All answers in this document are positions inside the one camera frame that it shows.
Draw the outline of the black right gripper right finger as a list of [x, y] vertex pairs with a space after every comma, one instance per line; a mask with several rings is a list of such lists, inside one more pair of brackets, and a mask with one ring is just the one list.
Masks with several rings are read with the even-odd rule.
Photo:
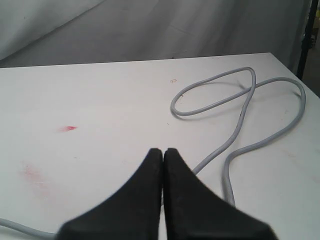
[[272, 228], [208, 189], [178, 150], [164, 154], [163, 202], [169, 240], [273, 240]]

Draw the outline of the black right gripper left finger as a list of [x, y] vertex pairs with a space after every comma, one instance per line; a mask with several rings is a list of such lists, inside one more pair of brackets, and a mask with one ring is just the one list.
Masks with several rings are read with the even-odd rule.
[[60, 240], [156, 240], [162, 203], [163, 154], [151, 148], [131, 178], [107, 200], [64, 223]]

